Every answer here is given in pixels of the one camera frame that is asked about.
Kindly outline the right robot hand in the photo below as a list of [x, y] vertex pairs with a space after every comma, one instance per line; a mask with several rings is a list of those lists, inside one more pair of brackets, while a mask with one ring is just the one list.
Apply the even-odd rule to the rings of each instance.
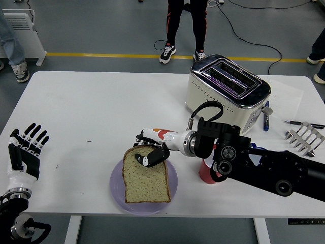
[[189, 132], [174, 132], [166, 129], [143, 129], [138, 135], [136, 146], [140, 146], [141, 142], [145, 144], [153, 144], [154, 150], [147, 156], [138, 152], [135, 154], [135, 159], [145, 167], [153, 167], [166, 160], [171, 150], [178, 150], [184, 155], [188, 155], [189, 150], [186, 149], [188, 139], [186, 137]]

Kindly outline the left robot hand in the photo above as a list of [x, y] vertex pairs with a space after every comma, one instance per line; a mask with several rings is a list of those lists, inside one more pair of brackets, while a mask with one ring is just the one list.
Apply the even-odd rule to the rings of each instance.
[[40, 154], [49, 140], [46, 130], [32, 123], [23, 132], [14, 129], [8, 142], [9, 164], [7, 177], [9, 189], [31, 189], [40, 175]]

